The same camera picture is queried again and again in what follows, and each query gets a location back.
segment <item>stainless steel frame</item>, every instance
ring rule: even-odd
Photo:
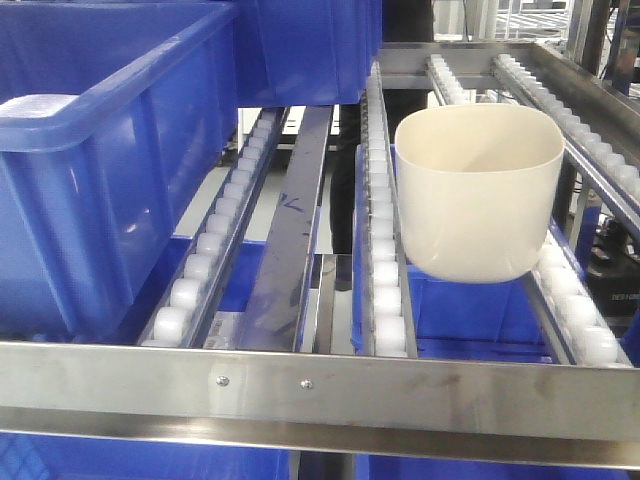
[[[625,468],[640,456],[634,370],[0,347],[3,430]]]
[[[430,53],[441,53],[463,86],[478,89],[503,88],[492,59],[511,53],[614,148],[638,158],[640,115],[633,105],[534,44],[390,45],[381,54],[384,86],[430,88],[424,72]],[[306,189],[301,209],[313,222],[329,108],[311,109],[309,118],[294,157],[313,165],[291,168],[313,178],[287,183],[285,191],[296,196]],[[628,213],[638,235],[640,205],[599,172],[579,144],[570,153],[605,202]],[[272,241],[281,239],[278,216],[297,212],[285,211],[286,204],[283,199],[274,219]],[[296,224],[296,218],[287,223]],[[271,244],[273,261],[263,264],[254,291],[254,302],[258,294],[274,295],[278,308],[263,310],[256,303],[246,317],[268,335],[249,332],[240,343],[287,353],[0,343],[0,429],[640,469],[635,370],[291,353],[304,308],[313,225],[296,232],[296,272],[277,277],[287,267],[275,254],[287,249]],[[327,263],[325,285],[333,283],[329,272]],[[269,285],[281,280],[286,289]],[[318,329],[315,351],[326,352],[326,332]]]

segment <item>metal beam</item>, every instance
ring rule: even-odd
[[[640,453],[635,370],[30,343],[0,344],[0,365],[3,430],[224,443],[230,433],[198,419],[236,419],[281,424],[273,433],[280,442],[285,426],[322,424],[345,435],[349,427],[392,429],[399,442],[405,431],[448,431]],[[380,445],[379,453],[402,453],[395,448]],[[412,448],[429,454],[433,446]],[[527,455],[520,459],[543,453]],[[572,463],[579,453],[554,455]],[[630,464],[640,466],[635,458]]]
[[[301,340],[332,107],[307,107],[237,348],[293,351]]]

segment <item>blue plastic bin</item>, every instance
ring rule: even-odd
[[[105,334],[236,124],[227,3],[0,4],[0,329]]]
[[[379,0],[235,0],[243,107],[357,103],[379,47]]]
[[[0,434],[2,480],[288,478],[281,450]]]
[[[410,266],[409,288],[418,338],[542,341],[519,280],[486,285],[446,282]]]
[[[357,480],[629,480],[621,470],[359,455]]]

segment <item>white plastic bowl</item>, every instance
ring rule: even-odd
[[[402,240],[435,277],[517,278],[538,258],[564,139],[544,113],[507,104],[421,110],[396,132]]]

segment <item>screw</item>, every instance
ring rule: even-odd
[[[229,385],[229,377],[221,375],[216,378],[216,383],[221,387],[226,387],[227,385]]]

